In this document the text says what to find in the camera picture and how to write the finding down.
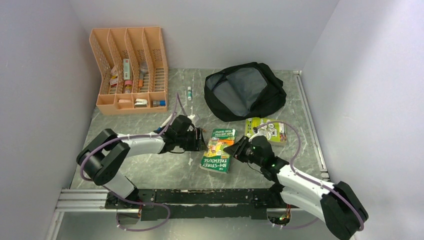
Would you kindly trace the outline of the lime green comic book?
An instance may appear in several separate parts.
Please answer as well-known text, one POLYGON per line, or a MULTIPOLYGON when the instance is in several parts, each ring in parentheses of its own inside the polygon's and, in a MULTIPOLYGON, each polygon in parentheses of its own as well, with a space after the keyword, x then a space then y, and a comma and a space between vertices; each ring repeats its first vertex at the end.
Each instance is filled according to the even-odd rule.
POLYGON ((256 133, 265 136, 272 145, 283 146, 287 143, 286 125, 269 118, 247 118, 244 135, 251 138, 256 133))

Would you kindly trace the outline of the green treehouse book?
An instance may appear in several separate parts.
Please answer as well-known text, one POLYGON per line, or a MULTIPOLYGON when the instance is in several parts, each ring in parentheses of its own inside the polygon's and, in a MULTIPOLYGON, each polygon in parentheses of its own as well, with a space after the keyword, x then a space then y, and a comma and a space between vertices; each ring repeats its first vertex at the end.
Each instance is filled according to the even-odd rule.
POLYGON ((231 157, 224 149, 235 143, 236 135, 235 129, 215 128, 211 133, 199 167, 206 171, 227 174, 231 157))

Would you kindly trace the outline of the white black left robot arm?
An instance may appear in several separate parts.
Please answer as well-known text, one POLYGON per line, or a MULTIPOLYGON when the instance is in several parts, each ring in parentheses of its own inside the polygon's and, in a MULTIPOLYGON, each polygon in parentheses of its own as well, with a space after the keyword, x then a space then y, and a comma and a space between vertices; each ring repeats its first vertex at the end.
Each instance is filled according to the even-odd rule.
POLYGON ((114 193, 126 208, 141 200, 138 188, 119 172, 128 157, 144 154, 201 152, 206 149, 203 130, 185 115, 170 115, 157 130, 145 134, 118 134, 110 128, 101 131, 77 156, 80 176, 114 193))

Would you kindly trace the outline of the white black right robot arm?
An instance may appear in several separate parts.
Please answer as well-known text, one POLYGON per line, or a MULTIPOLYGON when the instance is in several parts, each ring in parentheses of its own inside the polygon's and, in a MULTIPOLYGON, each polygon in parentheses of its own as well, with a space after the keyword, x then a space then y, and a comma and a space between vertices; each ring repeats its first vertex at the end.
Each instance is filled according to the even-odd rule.
POLYGON ((261 174, 272 181, 270 202, 303 209, 323 221, 340 240, 349 240, 364 228, 369 215, 352 188, 345 182, 331 183, 312 177, 273 152, 264 136, 249 140, 244 136, 223 151, 242 163, 259 166, 261 174))

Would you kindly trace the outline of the black student backpack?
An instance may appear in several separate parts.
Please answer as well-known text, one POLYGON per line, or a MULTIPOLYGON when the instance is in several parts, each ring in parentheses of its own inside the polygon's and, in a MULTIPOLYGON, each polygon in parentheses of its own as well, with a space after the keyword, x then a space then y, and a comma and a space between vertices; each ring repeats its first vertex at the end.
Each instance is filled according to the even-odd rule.
POLYGON ((207 76, 204 100, 223 122, 264 118, 285 105, 287 93, 283 86, 267 64, 244 63, 207 76))

